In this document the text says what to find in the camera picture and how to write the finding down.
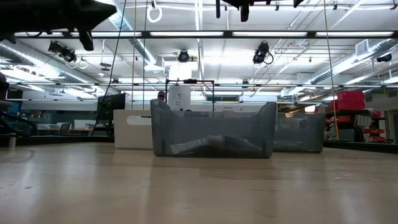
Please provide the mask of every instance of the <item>computer monitor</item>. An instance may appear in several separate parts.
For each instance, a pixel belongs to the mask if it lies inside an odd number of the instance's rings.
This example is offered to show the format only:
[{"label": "computer monitor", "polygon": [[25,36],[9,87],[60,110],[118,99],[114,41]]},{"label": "computer monitor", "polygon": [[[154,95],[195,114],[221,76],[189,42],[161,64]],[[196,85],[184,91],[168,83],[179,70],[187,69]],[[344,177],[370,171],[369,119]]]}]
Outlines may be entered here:
[{"label": "computer monitor", "polygon": [[116,94],[98,97],[97,120],[113,120],[113,110],[124,110],[126,106],[126,94]]}]

